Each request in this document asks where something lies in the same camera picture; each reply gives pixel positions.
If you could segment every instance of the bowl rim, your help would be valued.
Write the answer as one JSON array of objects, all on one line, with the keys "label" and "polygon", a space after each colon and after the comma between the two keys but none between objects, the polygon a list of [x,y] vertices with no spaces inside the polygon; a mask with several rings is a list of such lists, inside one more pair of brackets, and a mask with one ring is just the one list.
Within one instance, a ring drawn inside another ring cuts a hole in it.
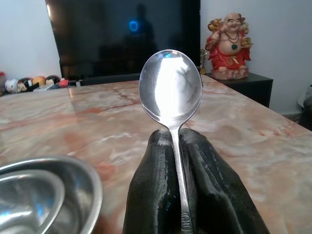
[{"label": "bowl rim", "polygon": [[60,209],[62,208],[64,198],[65,198],[65,187],[63,181],[54,173],[46,170],[19,170],[14,172],[8,172],[3,175],[0,175],[0,184],[7,183],[13,180],[19,179],[37,179],[42,180],[46,183],[49,183],[53,190],[55,191],[54,198],[55,202],[52,206],[52,209],[43,223],[39,226],[36,233],[46,233],[48,229],[53,224],[54,220],[59,214]]},{"label": "bowl rim", "polygon": [[90,176],[92,188],[94,191],[94,197],[92,201],[92,206],[90,209],[90,214],[86,219],[86,222],[82,226],[80,234],[91,234],[100,215],[101,207],[103,204],[103,187],[102,180],[96,171],[96,169],[91,166],[88,162],[83,161],[74,156],[61,156],[61,155],[50,155],[50,156],[40,156],[40,157],[27,157],[14,162],[0,165],[0,171],[8,169],[11,167],[20,166],[23,164],[29,164],[34,162],[45,162],[45,161],[61,161],[72,163],[79,166],[87,175]]}]

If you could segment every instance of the spoon handle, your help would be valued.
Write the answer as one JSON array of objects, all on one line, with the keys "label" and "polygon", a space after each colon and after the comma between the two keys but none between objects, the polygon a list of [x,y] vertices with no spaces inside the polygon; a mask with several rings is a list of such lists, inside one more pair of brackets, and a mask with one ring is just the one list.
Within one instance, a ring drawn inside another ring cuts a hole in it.
[{"label": "spoon handle", "polygon": [[175,167],[179,182],[179,191],[181,199],[181,233],[193,234],[194,231],[191,222],[190,204],[187,196],[187,185],[179,146],[179,130],[180,128],[169,129],[174,144]]}]

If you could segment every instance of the white wall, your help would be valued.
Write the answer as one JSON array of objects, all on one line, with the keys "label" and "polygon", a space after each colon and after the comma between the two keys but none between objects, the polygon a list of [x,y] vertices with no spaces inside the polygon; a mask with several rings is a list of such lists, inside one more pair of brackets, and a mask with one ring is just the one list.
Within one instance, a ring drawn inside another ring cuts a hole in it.
[{"label": "white wall", "polygon": [[44,0],[0,0],[0,71],[7,78],[60,76]]},{"label": "white wall", "polygon": [[274,79],[270,108],[297,112],[296,99],[312,84],[312,1],[201,0],[201,47],[211,33],[207,24],[230,12],[242,13],[249,23],[250,71]]}]

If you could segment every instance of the black cabinet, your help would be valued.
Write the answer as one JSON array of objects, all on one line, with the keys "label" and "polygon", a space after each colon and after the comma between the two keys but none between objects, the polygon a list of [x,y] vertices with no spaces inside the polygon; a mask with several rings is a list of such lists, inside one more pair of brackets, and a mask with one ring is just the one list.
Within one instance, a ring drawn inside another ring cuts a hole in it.
[{"label": "black cabinet", "polygon": [[220,83],[238,91],[239,93],[269,107],[273,80],[254,73],[244,79],[218,80]]}]

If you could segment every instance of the stuffed toy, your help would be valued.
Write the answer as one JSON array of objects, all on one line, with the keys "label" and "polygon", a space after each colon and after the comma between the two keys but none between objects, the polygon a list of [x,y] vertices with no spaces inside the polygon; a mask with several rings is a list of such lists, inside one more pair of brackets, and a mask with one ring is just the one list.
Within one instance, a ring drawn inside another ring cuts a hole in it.
[{"label": "stuffed toy", "polygon": [[18,93],[29,91],[29,87],[33,85],[30,78],[22,78],[18,81]]},{"label": "stuffed toy", "polygon": [[48,76],[47,79],[45,79],[45,83],[47,85],[54,85],[56,83],[59,83],[59,77],[58,76]]},{"label": "stuffed toy", "polygon": [[5,89],[8,93],[14,94],[18,92],[18,80],[9,79],[5,82]]},{"label": "stuffed toy", "polygon": [[39,76],[39,77],[35,77],[34,79],[33,79],[33,84],[39,84],[39,86],[43,86],[43,85],[45,85],[45,78],[44,77],[41,77],[41,76]]}]

